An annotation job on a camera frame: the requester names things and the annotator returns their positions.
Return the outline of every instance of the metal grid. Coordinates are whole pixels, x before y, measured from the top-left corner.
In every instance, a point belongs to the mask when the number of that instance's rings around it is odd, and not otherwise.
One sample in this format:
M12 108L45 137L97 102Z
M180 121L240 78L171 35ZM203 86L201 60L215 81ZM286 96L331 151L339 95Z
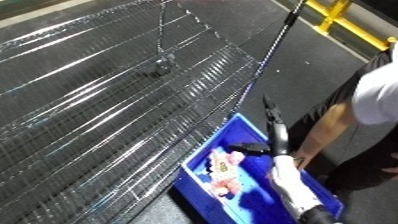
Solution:
M174 2L0 45L2 223L128 223L231 111L257 63ZM175 56L164 76L155 62Z

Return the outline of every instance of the white shirt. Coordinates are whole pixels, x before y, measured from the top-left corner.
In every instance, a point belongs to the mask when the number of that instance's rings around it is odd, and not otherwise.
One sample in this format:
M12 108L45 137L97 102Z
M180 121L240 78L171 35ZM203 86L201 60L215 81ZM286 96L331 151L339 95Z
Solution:
M354 115L360 123L380 124L398 121L398 46L392 63L363 76L352 97Z

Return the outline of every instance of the blue plastic bin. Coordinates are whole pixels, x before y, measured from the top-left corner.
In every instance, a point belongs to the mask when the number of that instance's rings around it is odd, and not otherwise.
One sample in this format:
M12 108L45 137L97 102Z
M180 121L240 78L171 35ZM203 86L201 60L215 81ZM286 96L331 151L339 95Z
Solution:
M240 142L267 142L267 137L244 116L236 114L182 164L175 187L211 224L294 224L279 195L265 177L272 165L268 156L247 156L239 165L239 180L243 186L238 194L223 197L221 202L205 190L205 183L210 181L206 170L211 151L230 152L228 146ZM342 203L305 171L302 172L302 179L338 218L343 209Z

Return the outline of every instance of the toy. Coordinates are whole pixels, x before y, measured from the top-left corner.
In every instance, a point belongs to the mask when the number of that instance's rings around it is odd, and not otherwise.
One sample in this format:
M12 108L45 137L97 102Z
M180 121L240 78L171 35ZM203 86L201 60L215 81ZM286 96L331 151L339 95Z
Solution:
M236 194L241 190L238 164L245 158L241 152L231 153L213 150L210 158L211 191L216 196Z

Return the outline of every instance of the yellow metal barrier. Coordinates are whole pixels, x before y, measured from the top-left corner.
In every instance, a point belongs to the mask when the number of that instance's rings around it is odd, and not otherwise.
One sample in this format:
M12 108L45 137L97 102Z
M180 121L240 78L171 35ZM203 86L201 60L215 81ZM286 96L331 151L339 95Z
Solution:
M309 7L325 16L323 22L316 26L315 29L323 35L328 35L330 26L333 23L337 23L380 50L387 49L391 42L395 42L396 39L394 37L389 37L386 41L382 41L345 19L343 14L350 7L351 3L352 1L350 0L335 0L330 7L326 7L316 0L308 0L307 5Z

